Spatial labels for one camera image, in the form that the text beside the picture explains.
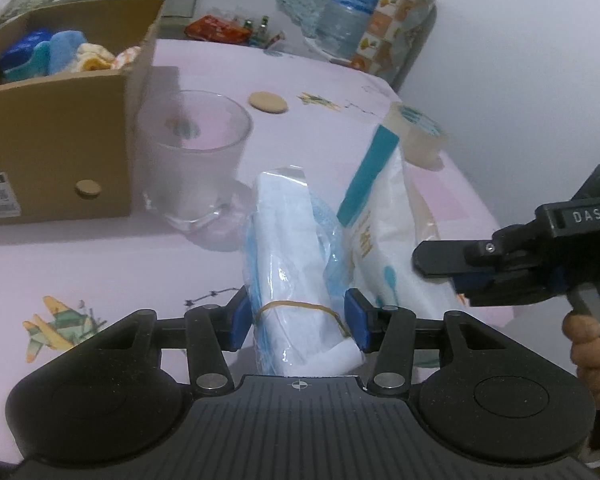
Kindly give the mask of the person's right hand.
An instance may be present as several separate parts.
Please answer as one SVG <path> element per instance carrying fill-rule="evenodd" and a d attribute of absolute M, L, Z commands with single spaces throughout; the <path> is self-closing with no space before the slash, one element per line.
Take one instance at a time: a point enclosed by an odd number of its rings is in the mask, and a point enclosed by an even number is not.
<path fill-rule="evenodd" d="M 600 408 L 600 322 L 592 316 L 570 313 L 562 322 L 562 332 L 571 342 L 570 359 L 577 375 Z"/>

